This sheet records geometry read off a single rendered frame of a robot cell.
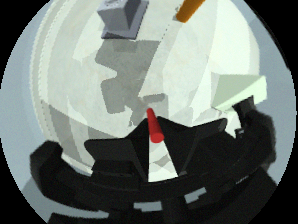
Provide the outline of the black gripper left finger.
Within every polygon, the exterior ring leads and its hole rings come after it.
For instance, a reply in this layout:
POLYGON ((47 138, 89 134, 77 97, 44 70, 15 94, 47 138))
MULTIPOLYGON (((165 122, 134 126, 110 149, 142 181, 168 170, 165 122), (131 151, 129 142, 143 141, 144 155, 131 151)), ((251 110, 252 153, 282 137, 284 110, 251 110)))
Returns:
POLYGON ((144 183, 149 181, 150 132, 148 117, 120 139, 89 139, 85 149, 94 160, 129 160, 136 165, 144 183))

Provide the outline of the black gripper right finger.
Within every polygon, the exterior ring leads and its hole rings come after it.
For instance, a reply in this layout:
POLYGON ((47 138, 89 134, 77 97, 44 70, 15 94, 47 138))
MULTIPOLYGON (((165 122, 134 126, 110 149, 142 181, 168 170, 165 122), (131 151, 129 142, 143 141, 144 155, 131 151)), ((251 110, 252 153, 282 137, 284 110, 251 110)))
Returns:
POLYGON ((227 127, 227 117, 221 117, 221 119, 209 121, 206 124, 193 125, 193 127, 173 123, 161 116, 157 116, 157 120, 160 123, 162 135, 164 135, 166 151, 169 152, 169 157, 172 159, 178 176, 188 173, 185 171, 185 167, 188 167, 198 141, 212 136, 213 133, 216 135, 223 129, 226 131, 227 127))

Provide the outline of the red peg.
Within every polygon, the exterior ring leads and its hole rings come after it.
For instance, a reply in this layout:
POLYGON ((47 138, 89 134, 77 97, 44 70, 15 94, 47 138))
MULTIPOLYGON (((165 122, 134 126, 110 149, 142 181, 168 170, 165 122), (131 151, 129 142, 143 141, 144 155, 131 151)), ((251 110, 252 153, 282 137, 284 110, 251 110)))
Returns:
POLYGON ((156 113, 154 113, 152 108, 148 108, 146 113, 148 113, 150 141, 152 141, 152 143, 160 143, 160 141, 164 140, 164 135, 162 135, 160 123, 158 123, 156 113))

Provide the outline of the orange cylinder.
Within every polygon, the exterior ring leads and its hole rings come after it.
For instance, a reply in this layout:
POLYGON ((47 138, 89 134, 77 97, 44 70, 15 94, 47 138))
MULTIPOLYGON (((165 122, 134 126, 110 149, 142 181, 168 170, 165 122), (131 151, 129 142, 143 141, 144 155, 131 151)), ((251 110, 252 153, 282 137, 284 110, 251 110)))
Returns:
POLYGON ((185 3, 182 2, 180 11, 177 11, 176 15, 178 22, 188 22, 190 16, 194 15, 194 12, 196 12, 204 2, 205 0, 185 0, 185 3))

